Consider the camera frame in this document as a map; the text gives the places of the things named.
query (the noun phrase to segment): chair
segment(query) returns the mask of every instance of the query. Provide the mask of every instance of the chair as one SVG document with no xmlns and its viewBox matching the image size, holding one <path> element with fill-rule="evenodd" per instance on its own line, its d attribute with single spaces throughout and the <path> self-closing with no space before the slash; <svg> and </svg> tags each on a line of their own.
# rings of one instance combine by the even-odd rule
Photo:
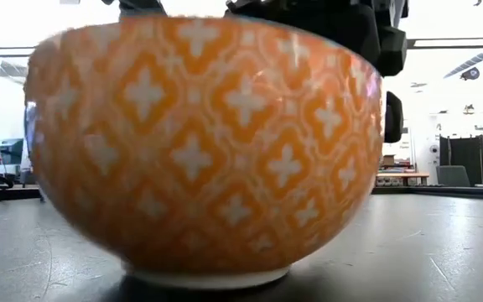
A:
<svg viewBox="0 0 483 302">
<path fill-rule="evenodd" d="M 464 166 L 448 165 L 436 167 L 437 180 L 440 185 L 453 187 L 470 187 L 469 175 Z"/>
</svg>

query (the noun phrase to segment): ceramic bowl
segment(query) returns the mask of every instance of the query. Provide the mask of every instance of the ceramic bowl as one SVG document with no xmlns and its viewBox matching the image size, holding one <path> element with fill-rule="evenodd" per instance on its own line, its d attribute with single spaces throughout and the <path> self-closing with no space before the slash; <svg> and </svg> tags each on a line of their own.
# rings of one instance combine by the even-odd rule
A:
<svg viewBox="0 0 483 302">
<path fill-rule="evenodd" d="M 382 79 L 239 18 L 73 29 L 29 62 L 29 147 L 63 217 L 138 276 L 244 287 L 333 238 L 374 185 Z"/>
</svg>

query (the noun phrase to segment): table surface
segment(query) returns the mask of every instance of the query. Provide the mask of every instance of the table surface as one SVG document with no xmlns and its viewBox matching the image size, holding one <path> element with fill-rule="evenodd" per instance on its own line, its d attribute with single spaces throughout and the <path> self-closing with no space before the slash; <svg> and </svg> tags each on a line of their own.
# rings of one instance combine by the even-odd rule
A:
<svg viewBox="0 0 483 302">
<path fill-rule="evenodd" d="M 429 177 L 429 173 L 412 172 L 412 173 L 378 173 L 377 177 Z"/>
<path fill-rule="evenodd" d="M 50 203 L 0 202 L 0 301 L 483 301 L 483 200 L 374 195 L 330 244 L 260 289 L 149 287 Z"/>
</svg>

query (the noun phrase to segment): gray table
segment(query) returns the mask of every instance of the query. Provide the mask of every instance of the gray table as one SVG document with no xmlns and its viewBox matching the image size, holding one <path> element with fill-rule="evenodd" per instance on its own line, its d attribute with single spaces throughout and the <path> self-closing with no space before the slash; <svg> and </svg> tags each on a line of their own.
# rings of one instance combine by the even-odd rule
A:
<svg viewBox="0 0 483 302">
<path fill-rule="evenodd" d="M 231 293 L 155 289 L 49 203 L 0 203 L 0 301 L 483 301 L 483 200 L 376 195 L 282 281 Z"/>
</svg>

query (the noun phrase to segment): orange bowl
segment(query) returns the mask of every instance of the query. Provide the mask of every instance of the orange bowl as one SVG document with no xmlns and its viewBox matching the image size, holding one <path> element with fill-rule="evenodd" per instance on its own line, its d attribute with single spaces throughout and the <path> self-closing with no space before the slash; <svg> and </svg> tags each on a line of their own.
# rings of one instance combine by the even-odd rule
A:
<svg viewBox="0 0 483 302">
<path fill-rule="evenodd" d="M 277 24 L 150 16 L 73 29 L 34 51 L 25 92 L 41 188 L 159 282 L 285 274 L 344 228 L 382 153 L 376 70 Z"/>
</svg>

